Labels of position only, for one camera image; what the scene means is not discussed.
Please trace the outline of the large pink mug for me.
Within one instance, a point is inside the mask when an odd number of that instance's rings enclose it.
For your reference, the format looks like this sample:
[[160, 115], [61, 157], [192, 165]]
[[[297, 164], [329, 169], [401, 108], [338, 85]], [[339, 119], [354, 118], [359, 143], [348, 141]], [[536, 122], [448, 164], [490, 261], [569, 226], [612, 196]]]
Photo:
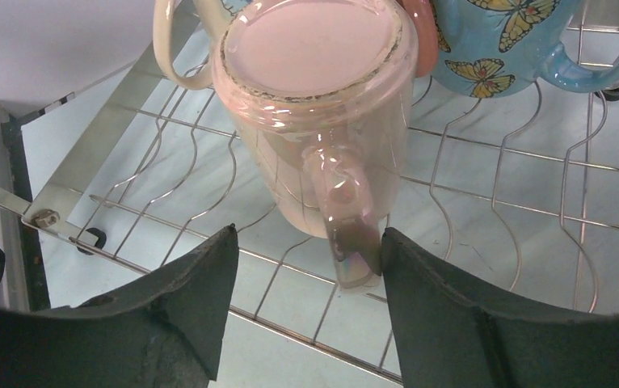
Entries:
[[213, 54], [215, 90], [280, 211], [328, 241], [342, 289], [382, 273], [417, 52], [393, 1], [253, 1]]

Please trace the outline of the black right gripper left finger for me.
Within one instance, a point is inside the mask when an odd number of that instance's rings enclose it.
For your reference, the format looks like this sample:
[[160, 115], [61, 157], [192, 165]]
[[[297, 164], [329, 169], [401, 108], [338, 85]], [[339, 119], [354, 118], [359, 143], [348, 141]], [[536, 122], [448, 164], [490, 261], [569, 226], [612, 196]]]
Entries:
[[206, 387], [217, 379], [238, 270], [226, 226], [76, 307], [0, 307], [0, 387]]

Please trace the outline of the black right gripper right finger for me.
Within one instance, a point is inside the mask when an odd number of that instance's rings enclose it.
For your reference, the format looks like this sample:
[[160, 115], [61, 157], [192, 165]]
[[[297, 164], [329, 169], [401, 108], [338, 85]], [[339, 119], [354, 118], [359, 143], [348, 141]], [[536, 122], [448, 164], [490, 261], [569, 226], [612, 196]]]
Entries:
[[501, 289], [389, 227], [381, 257], [406, 387], [619, 387], [619, 314]]

